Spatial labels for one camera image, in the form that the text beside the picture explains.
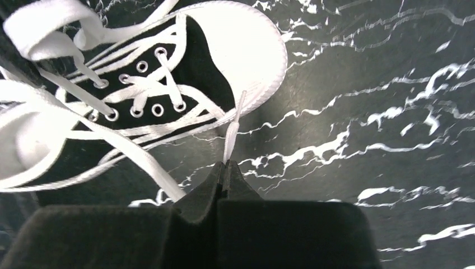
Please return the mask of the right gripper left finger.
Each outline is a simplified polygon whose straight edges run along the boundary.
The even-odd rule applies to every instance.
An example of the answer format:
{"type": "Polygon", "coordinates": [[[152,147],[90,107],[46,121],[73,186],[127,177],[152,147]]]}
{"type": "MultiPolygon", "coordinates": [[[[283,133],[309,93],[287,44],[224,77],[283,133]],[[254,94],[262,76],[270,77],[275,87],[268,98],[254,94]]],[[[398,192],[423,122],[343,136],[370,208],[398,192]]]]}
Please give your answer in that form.
{"type": "Polygon", "coordinates": [[[179,216],[190,224],[202,223],[212,213],[221,195],[225,164],[217,162],[206,179],[173,204],[179,216]]]}

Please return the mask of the black white canvas sneaker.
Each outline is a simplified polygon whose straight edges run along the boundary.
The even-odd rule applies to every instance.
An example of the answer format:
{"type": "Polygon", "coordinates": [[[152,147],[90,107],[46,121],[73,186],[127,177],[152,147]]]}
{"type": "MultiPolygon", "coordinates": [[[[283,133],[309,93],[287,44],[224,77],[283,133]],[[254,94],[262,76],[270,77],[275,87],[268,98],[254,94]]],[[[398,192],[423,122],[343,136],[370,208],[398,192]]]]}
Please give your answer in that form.
{"type": "Polygon", "coordinates": [[[174,201],[185,193],[148,152],[239,120],[282,85],[288,56],[277,26],[234,1],[175,9],[164,1],[140,24],[107,28],[80,1],[22,4],[2,23],[47,81],[1,67],[1,191],[49,191],[89,181],[129,158],[174,201]]]}

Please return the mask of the white shoelace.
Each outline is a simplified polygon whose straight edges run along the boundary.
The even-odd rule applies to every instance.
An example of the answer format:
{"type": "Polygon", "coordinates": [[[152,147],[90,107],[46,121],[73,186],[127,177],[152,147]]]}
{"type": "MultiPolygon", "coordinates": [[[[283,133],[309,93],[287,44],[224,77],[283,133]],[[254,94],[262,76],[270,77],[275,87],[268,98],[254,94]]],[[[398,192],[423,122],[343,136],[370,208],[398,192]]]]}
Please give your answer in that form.
{"type": "Polygon", "coordinates": [[[221,36],[223,19],[262,18],[262,14],[233,1],[203,2],[170,12],[172,6],[164,3],[143,24],[121,29],[104,28],[97,14],[79,1],[34,1],[6,17],[3,30],[24,58],[71,57],[80,77],[73,82],[39,69],[44,78],[76,98],[71,103],[20,81],[1,81],[1,86],[14,89],[2,92],[1,100],[17,103],[1,115],[1,128],[26,123],[35,143],[46,150],[44,155],[26,160],[31,151],[28,146],[18,155],[22,171],[15,172],[12,166],[3,168],[2,192],[58,189],[99,175],[114,164],[114,159],[70,179],[31,185],[53,166],[68,140],[103,140],[149,174],[170,198],[178,200],[184,192],[141,143],[160,131],[211,119],[217,126],[230,124],[223,156],[229,159],[243,104],[225,112],[195,87],[176,83],[173,70],[190,46],[188,26],[199,18],[210,19],[213,33],[221,36]]]}

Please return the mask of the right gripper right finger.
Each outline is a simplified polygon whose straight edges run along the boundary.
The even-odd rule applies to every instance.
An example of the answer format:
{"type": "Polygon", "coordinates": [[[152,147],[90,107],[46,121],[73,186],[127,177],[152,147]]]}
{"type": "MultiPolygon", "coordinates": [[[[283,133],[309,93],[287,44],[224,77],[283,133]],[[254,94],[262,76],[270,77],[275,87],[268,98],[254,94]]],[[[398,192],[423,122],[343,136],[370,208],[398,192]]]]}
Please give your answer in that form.
{"type": "Polygon", "coordinates": [[[236,161],[228,160],[225,170],[225,201],[257,202],[263,198],[244,179],[236,161]]]}

